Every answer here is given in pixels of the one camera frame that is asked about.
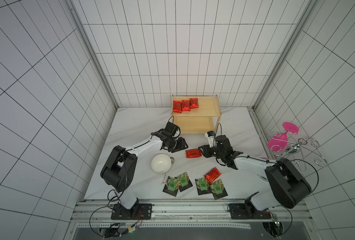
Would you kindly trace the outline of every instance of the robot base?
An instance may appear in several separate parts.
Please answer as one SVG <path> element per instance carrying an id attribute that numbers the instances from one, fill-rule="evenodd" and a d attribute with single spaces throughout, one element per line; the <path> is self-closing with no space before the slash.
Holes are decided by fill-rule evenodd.
<path id="1" fill-rule="evenodd" d="M 270 214 L 262 213 L 250 204 L 228 204 L 228 210 L 231 213 L 231 219 L 271 219 Z"/>
<path id="2" fill-rule="evenodd" d="M 120 204 L 113 205 L 113 211 L 111 214 L 112 220 L 137 220 L 142 212 L 143 220 L 151 219 L 152 204 L 139 204 L 137 200 L 136 204 L 131 209 L 125 209 Z"/>

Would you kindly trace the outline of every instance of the white bowl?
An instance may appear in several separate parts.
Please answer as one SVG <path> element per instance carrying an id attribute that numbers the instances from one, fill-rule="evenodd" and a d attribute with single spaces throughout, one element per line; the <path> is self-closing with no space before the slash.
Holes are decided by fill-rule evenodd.
<path id="1" fill-rule="evenodd" d="M 171 158 L 165 154 L 156 155 L 151 162 L 152 170 L 158 174 L 166 173 L 171 165 Z"/>

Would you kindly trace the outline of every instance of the aluminum frame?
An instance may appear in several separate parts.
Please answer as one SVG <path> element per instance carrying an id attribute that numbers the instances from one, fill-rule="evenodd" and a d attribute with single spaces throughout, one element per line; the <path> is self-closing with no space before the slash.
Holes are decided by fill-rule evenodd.
<path id="1" fill-rule="evenodd" d="M 266 222 L 266 219 L 233 220 L 227 210 L 230 203 L 244 203 L 244 199 L 218 200 L 140 200 L 142 204 L 151 203 L 152 215 L 150 220 L 144 220 L 142 227 L 235 227 L 250 229 L 248 222 Z M 78 202 L 71 217 L 65 240 L 74 237 L 77 228 L 89 228 L 91 214 L 99 207 L 107 206 L 107 200 Z M 282 222 L 289 222 L 291 217 L 283 207 L 270 208 Z M 122 223 L 131 226 L 137 220 L 112 220 L 112 210 L 99 209 L 91 219 L 92 227 L 109 227 L 112 223 Z M 311 239 L 319 239 L 311 215 L 304 202 L 291 209 L 293 221 L 304 222 Z"/>
<path id="2" fill-rule="evenodd" d="M 76 23 L 76 27 L 77 27 L 79 33 L 81 34 L 82 40 L 83 40 L 84 44 L 86 45 L 89 54 L 91 55 L 92 63 L 95 65 L 100 77 L 103 79 L 104 86 L 107 89 L 108 93 L 110 94 L 110 98 L 112 99 L 112 101 L 114 103 L 114 109 L 116 112 L 118 109 L 118 103 L 116 102 L 116 99 L 113 96 L 112 90 L 108 84 L 108 80 L 103 73 L 102 66 L 99 63 L 99 61 L 96 57 L 96 54 L 94 53 L 91 42 L 90 42 L 89 38 L 87 37 L 87 34 L 84 30 L 82 22 L 80 21 L 79 15 L 75 11 L 74 3 L 72 2 L 72 0 L 63 0 L 63 1 L 66 3 L 68 10 L 71 12 L 72 18 L 74 19 L 74 22 Z"/>

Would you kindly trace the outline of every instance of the white tiled wall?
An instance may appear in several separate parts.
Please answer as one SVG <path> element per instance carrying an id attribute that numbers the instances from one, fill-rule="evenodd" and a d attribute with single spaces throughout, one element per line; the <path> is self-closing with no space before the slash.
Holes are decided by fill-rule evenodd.
<path id="1" fill-rule="evenodd" d="M 256 112 L 266 133 L 288 121 L 319 141 L 329 166 L 305 151 L 320 177 L 305 202 L 323 239 L 355 239 L 355 0 L 319 2 Z"/>
<path id="2" fill-rule="evenodd" d="M 0 0 L 0 238 L 63 239 L 113 106 L 63 0 Z"/>
<path id="3" fill-rule="evenodd" d="M 123 107 L 252 106 L 307 0 L 72 0 Z"/>

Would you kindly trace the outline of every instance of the snack package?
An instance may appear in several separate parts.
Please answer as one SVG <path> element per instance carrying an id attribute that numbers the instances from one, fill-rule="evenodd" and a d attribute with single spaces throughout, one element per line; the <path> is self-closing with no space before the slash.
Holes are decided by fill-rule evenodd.
<path id="1" fill-rule="evenodd" d="M 173 103 L 173 106 L 174 106 L 173 112 L 174 112 L 174 113 L 181 113 L 181 105 L 182 105 L 181 101 L 174 100 L 174 103 Z"/>
<path id="2" fill-rule="evenodd" d="M 211 183 L 210 188 L 211 188 L 211 191 L 213 194 L 213 198 L 215 200 L 225 197 L 225 196 L 228 196 L 227 191 L 224 188 L 222 180 L 214 181 L 213 183 Z"/>
<path id="3" fill-rule="evenodd" d="M 178 189 L 179 189 L 180 185 L 181 185 L 181 182 L 179 179 L 177 179 L 175 177 L 172 178 L 172 177 L 168 176 L 168 179 L 167 179 L 166 184 L 164 186 L 163 192 L 176 197 L 176 194 L 178 194 Z"/>
<path id="4" fill-rule="evenodd" d="M 212 193 L 211 188 L 209 187 L 209 182 L 205 177 L 195 179 L 197 194 L 209 194 Z"/>
<path id="5" fill-rule="evenodd" d="M 180 186 L 179 186 L 180 192 L 192 187 L 192 183 L 191 183 L 191 180 L 188 177 L 187 172 L 182 173 L 182 174 L 176 176 L 175 178 L 180 181 Z"/>
<path id="6" fill-rule="evenodd" d="M 181 100 L 181 111 L 191 111 L 189 109 L 189 100 Z"/>
<path id="7" fill-rule="evenodd" d="M 199 151 L 199 149 L 195 148 L 195 149 L 186 150 L 185 151 L 185 156 L 187 158 L 195 158 L 195 157 L 201 157 L 202 154 Z"/>
<path id="8" fill-rule="evenodd" d="M 209 183 L 212 183 L 215 179 L 217 179 L 220 175 L 222 175 L 219 170 L 214 167 L 209 173 L 205 175 L 205 178 L 208 179 Z"/>
<path id="9" fill-rule="evenodd" d="M 189 107 L 190 108 L 198 108 L 199 107 L 199 102 L 197 98 L 190 98 L 189 99 Z"/>

